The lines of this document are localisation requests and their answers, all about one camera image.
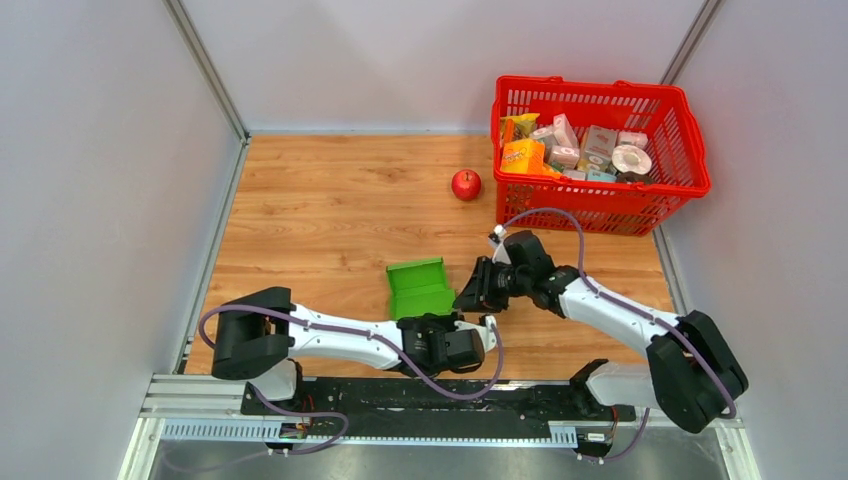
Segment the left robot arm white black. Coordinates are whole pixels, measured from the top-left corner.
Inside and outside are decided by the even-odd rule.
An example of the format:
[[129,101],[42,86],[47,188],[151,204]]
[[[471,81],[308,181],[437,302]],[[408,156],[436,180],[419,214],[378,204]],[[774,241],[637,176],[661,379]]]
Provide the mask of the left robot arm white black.
[[434,387],[441,373],[476,371],[502,344],[491,315],[475,323],[459,313],[368,322],[297,304],[285,287],[209,310],[198,333],[213,351],[214,378],[246,382],[283,415],[296,413],[305,402],[299,358],[355,362]]

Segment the pink white carton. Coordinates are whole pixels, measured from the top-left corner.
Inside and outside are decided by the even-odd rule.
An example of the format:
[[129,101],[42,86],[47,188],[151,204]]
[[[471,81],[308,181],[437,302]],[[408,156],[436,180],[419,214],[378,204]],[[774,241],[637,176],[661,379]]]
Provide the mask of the pink white carton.
[[580,147],[579,139],[564,113],[557,114],[553,117],[552,131],[560,146],[575,149]]

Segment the yellow snack bag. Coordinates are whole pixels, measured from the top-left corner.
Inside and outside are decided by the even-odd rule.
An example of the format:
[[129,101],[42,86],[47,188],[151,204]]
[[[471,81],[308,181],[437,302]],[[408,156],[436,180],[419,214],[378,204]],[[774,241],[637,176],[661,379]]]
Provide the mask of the yellow snack bag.
[[500,118],[501,143],[528,138],[536,129],[539,113],[503,116]]

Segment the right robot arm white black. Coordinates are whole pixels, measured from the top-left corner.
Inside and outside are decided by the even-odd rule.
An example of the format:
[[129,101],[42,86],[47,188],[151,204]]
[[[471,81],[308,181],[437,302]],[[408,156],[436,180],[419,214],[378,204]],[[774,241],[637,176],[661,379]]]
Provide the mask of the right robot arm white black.
[[703,431],[731,418],[749,380],[713,319],[685,315],[628,299],[582,270],[557,265],[529,230],[491,234],[492,256],[476,260],[453,305],[495,314],[512,298],[527,297],[558,317],[591,326],[645,358],[644,365],[600,360],[574,376],[570,404],[579,416],[598,417],[609,406],[657,409],[679,428]]

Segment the white red box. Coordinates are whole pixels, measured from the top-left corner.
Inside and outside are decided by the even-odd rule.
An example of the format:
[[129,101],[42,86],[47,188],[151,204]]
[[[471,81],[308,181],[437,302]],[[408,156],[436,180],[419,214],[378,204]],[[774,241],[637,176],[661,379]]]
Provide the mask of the white red box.
[[583,136],[581,159],[593,167],[605,168],[612,160],[617,140],[618,132],[616,130],[591,125]]

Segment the pink box in basket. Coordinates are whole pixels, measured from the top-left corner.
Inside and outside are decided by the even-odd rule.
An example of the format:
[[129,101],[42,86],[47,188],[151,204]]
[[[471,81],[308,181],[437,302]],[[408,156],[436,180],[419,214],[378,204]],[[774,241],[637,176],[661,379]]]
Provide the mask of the pink box in basket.
[[558,170],[575,169],[580,156],[579,148],[555,145],[547,153],[546,162]]

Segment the red plastic basket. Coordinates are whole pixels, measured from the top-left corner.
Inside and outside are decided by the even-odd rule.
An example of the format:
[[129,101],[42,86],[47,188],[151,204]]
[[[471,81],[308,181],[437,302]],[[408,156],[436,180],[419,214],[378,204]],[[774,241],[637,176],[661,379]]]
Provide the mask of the red plastic basket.
[[[651,183],[503,172],[500,120],[525,113],[537,114],[541,125],[563,113],[577,133],[600,126],[646,134]],[[586,232],[644,236],[711,189],[701,130],[686,94],[677,86],[503,75],[495,83],[490,137],[499,222],[531,209],[554,207],[571,213]]]

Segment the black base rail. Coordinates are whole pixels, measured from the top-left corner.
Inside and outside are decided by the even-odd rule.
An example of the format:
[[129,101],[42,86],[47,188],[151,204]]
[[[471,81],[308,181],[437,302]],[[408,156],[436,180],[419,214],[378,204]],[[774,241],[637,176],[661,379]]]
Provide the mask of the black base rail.
[[443,380],[446,397],[407,378],[317,377],[269,409],[246,386],[240,412],[277,420],[272,440],[372,444],[571,446],[589,432],[609,436],[637,420],[631,406],[607,407],[567,381],[502,380],[483,397],[465,399],[482,380]]

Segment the small pink white box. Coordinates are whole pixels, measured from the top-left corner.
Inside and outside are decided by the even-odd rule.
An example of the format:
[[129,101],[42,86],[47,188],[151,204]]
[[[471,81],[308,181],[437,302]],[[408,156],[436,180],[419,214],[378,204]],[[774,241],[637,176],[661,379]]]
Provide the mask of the small pink white box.
[[648,142],[649,138],[643,132],[620,131],[617,136],[617,146],[634,146],[644,150]]

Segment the red apple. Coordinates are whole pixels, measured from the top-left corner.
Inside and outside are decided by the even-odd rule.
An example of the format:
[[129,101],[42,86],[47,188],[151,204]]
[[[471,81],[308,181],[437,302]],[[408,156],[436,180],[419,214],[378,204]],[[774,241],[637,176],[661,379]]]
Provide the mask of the red apple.
[[473,201],[482,191],[482,179],[472,169],[459,170],[451,179],[451,191],[461,201]]

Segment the orange snack box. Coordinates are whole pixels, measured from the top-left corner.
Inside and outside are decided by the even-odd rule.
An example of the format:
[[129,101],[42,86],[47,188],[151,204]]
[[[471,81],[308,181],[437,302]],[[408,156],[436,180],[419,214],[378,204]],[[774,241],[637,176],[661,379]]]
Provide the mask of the orange snack box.
[[561,173],[545,161],[546,146],[533,139],[520,139],[503,146],[499,171],[506,174],[541,175],[559,178]]

